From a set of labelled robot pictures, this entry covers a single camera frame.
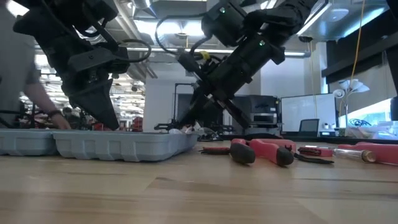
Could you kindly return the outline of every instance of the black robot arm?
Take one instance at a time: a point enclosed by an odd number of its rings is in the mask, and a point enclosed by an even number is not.
[[[199,65],[195,54],[180,51],[177,60],[198,81],[190,109],[169,128],[180,128],[201,119],[210,106],[228,110],[244,128],[250,120],[233,103],[234,94],[269,60],[285,60],[283,45],[296,34],[310,15],[317,0],[286,0],[273,9],[246,14],[231,0],[221,0],[204,16],[201,27],[209,39],[215,36],[226,47],[237,48],[221,62]]]
[[[14,31],[31,35],[47,56],[49,64],[62,79],[62,90],[72,106],[79,106],[111,129],[119,127],[109,91],[110,73],[126,73],[131,62],[146,60],[150,45],[140,59],[128,59],[127,48],[120,47],[104,29],[118,10],[113,0],[15,0],[29,11],[17,18]],[[86,30],[93,26],[96,32]],[[87,37],[101,35],[105,42],[91,45]]]

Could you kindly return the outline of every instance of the gray plastic tray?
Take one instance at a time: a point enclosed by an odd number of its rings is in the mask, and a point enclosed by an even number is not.
[[[195,134],[56,131],[58,152],[66,158],[162,161],[187,151],[197,143]]]
[[[44,156],[56,153],[50,130],[0,129],[0,155]]]

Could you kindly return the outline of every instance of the white lamp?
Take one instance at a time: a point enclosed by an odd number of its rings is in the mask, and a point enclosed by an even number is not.
[[[363,93],[369,91],[370,88],[360,82],[358,79],[341,80],[338,82],[341,89],[337,89],[333,92],[333,95],[337,99],[343,100],[346,110],[346,128],[348,127],[348,97],[353,93]]]

